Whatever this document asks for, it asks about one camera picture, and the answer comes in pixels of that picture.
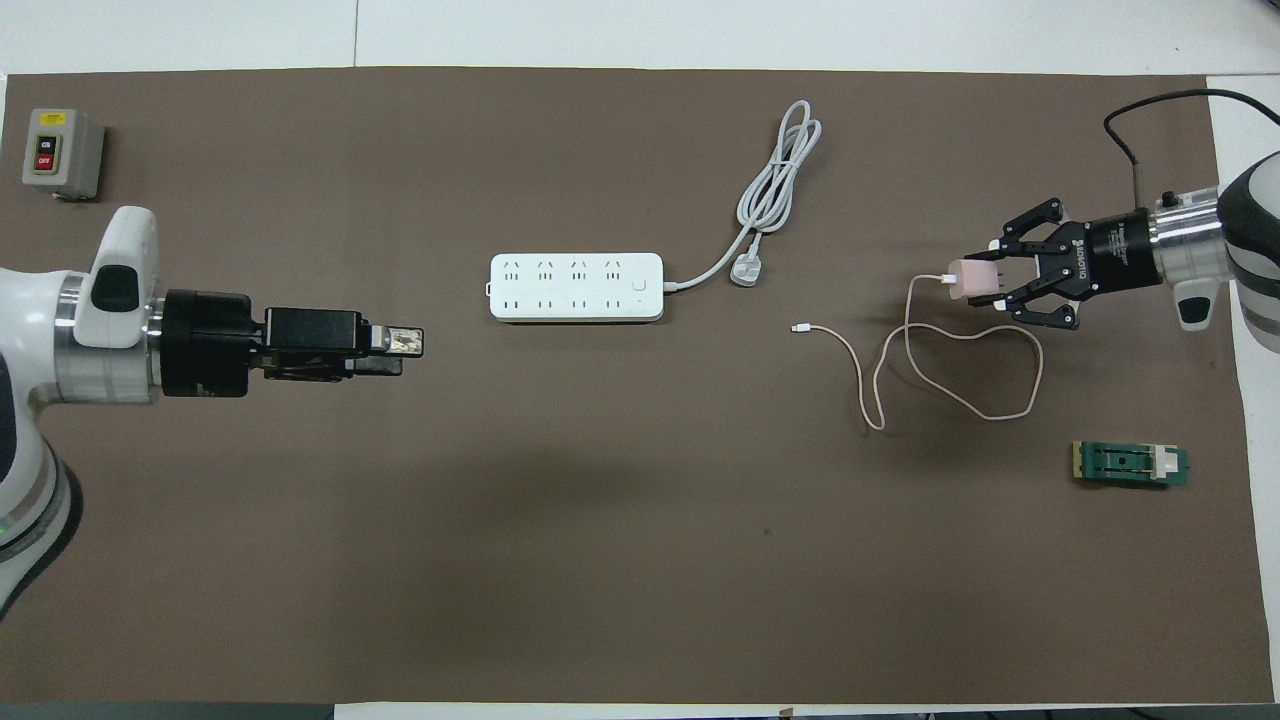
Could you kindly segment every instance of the power outlet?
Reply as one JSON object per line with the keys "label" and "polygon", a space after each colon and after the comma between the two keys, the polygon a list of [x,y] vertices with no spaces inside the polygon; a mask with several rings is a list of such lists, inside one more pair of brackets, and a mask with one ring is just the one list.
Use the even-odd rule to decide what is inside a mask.
{"label": "power outlet", "polygon": [[503,252],[489,263],[485,295],[504,323],[650,323],[662,318],[662,258]]}

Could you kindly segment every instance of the coiled white cable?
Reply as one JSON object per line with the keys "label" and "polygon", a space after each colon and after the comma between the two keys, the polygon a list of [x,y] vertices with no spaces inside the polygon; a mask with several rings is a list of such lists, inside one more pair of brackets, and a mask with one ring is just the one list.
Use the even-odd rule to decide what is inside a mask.
{"label": "coiled white cable", "polygon": [[[1041,346],[1039,340],[1034,334],[1032,334],[1032,333],[1027,332],[1025,329],[1019,328],[1016,325],[996,325],[993,328],[987,328],[987,329],[982,331],[980,333],[974,333],[974,334],[956,334],[956,333],[952,333],[952,332],[947,332],[947,331],[945,331],[945,329],[942,329],[942,328],[940,328],[937,325],[932,325],[929,323],[913,323],[911,322],[911,295],[915,291],[915,282],[916,281],[922,281],[922,279],[936,279],[938,282],[942,282],[943,278],[942,278],[942,275],[915,275],[914,278],[911,278],[911,282],[906,286],[906,307],[905,307],[904,314],[902,314],[902,324],[899,325],[899,327],[896,327],[896,328],[893,328],[893,331],[891,333],[888,333],[888,337],[884,338],[884,346],[881,348],[879,361],[876,363],[876,369],[872,370],[872,396],[876,400],[876,414],[879,416],[879,421],[872,420],[870,414],[867,411],[865,392],[863,389],[863,364],[859,363],[859,360],[858,360],[858,352],[854,351],[854,346],[850,345],[849,341],[845,340],[844,336],[841,336],[836,331],[833,331],[833,329],[831,329],[828,327],[824,327],[824,325],[814,325],[812,323],[800,323],[797,325],[791,325],[791,332],[805,333],[805,332],[809,332],[809,331],[818,331],[818,332],[829,334],[831,337],[838,340],[840,343],[845,346],[845,350],[849,351],[849,356],[854,359],[854,370],[855,370],[855,373],[858,375],[858,409],[861,411],[863,420],[867,421],[867,427],[872,428],[873,430],[883,430],[884,429],[884,406],[881,404],[881,396],[879,396],[879,374],[881,374],[881,370],[884,368],[884,359],[888,356],[888,346],[890,346],[890,343],[893,342],[893,337],[897,333],[902,333],[902,343],[906,347],[906,359],[911,363],[911,369],[915,370],[915,374],[922,380],[927,382],[928,384],[931,384],[934,388],[937,388],[937,389],[942,391],[943,393],[946,393],[947,397],[950,397],[950,398],[955,400],[956,402],[959,402],[960,405],[964,405],[965,407],[968,407],[969,411],[972,411],[974,415],[982,418],[983,420],[1000,421],[1000,420],[1016,420],[1018,418],[1025,418],[1028,414],[1030,414],[1032,407],[1036,405],[1036,396],[1039,393],[1041,379],[1044,377],[1044,347]],[[1032,383],[1032,393],[1030,393],[1030,397],[1027,400],[1027,407],[1024,407],[1019,413],[1012,413],[1012,414],[1009,414],[1009,415],[988,415],[988,414],[983,413],[982,410],[979,410],[974,404],[969,402],[968,400],[965,400],[965,398],[960,397],[959,395],[956,395],[955,392],[952,392],[950,388],[945,387],[942,383],[940,383],[940,382],[934,380],[933,378],[925,375],[924,370],[920,370],[920,366],[915,363],[915,356],[911,355],[911,333],[910,333],[910,331],[914,329],[914,328],[933,331],[933,332],[936,332],[938,334],[950,337],[951,340],[978,340],[978,338],[987,337],[988,334],[996,333],[996,332],[1015,332],[1015,333],[1020,333],[1023,336],[1027,336],[1027,338],[1030,340],[1032,346],[1036,348],[1036,382]]]}
{"label": "coiled white cable", "polygon": [[[791,124],[791,117],[796,111],[803,114],[797,123]],[[822,137],[822,122],[810,115],[809,102],[806,100],[792,102],[787,108],[787,113],[782,115],[782,122],[778,123],[778,142],[773,146],[769,161],[746,186],[742,197],[737,201],[737,222],[742,225],[737,237],[730,243],[724,255],[705,273],[691,281],[664,282],[662,290],[664,292],[687,290],[721,272],[751,231],[755,231],[755,240],[751,241],[750,250],[739,258],[733,282],[744,286],[755,284],[755,278],[760,273],[760,261],[756,256],[760,249],[760,237],[777,232],[791,217],[796,173],[800,172],[800,165],[818,143],[819,137]]]}

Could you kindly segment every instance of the green terminal block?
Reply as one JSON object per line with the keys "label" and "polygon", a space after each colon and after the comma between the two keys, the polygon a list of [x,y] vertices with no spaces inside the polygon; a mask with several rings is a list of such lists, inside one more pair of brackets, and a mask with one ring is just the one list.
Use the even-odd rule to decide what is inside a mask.
{"label": "green terminal block", "polygon": [[1187,451],[1174,445],[1071,443],[1073,469],[1098,483],[1187,484]]}

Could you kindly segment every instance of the white table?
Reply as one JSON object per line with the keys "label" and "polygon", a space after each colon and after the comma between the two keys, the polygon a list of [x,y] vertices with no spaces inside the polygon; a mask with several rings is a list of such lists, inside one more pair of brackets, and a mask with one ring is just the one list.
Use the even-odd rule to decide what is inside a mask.
{"label": "white table", "polygon": [[[1280,12],[1262,0],[0,0],[0,90],[6,73],[352,65],[1206,74],[1212,87],[1248,92],[1280,108]],[[1248,108],[1213,99],[1210,109],[1220,178],[1233,178],[1280,149],[1280,128]],[[1280,396],[1280,356],[1248,334],[1234,301],[1231,323],[1275,669],[1280,404],[1271,398]],[[1276,678],[1280,696],[1280,674]],[[972,707],[795,706],[797,715],[965,708]],[[724,717],[781,710],[378,703],[339,706],[337,716]]]}

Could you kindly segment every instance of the gray switch box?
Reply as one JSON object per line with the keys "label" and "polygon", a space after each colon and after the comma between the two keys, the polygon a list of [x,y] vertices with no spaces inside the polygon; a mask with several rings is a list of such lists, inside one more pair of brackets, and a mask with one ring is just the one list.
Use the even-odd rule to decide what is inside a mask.
{"label": "gray switch box", "polygon": [[102,167],[102,126],[78,110],[36,108],[27,131],[22,183],[63,200],[97,195]]}

